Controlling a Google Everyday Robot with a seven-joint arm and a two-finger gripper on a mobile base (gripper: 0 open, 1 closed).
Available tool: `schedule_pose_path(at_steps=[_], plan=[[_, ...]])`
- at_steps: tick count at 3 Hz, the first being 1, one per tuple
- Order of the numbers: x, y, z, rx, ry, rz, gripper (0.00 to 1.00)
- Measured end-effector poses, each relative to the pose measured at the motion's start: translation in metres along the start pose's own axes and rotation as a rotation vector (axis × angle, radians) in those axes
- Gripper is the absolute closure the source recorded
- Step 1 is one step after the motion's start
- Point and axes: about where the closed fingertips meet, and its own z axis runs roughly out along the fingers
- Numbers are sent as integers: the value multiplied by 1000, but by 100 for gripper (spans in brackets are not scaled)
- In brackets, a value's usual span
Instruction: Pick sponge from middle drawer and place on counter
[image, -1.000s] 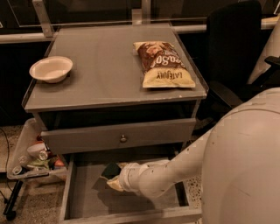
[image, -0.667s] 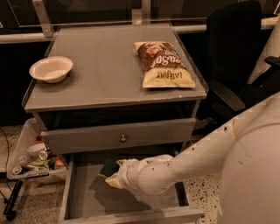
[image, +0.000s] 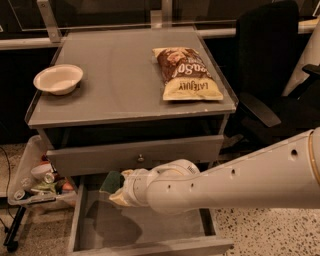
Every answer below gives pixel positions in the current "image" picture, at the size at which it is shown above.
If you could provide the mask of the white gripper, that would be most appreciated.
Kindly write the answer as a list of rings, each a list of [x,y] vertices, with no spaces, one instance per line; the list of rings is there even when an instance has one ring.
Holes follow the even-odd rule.
[[[115,193],[109,196],[109,199],[120,206],[145,207],[147,202],[147,188],[149,184],[157,177],[156,171],[147,169],[128,169],[121,172],[125,178],[124,185]]]

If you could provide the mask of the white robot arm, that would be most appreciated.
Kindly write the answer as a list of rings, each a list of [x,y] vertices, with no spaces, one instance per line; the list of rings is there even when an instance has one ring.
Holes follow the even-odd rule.
[[[100,190],[124,207],[163,214],[198,208],[320,206],[320,128],[199,171],[180,159],[151,170],[111,172]]]

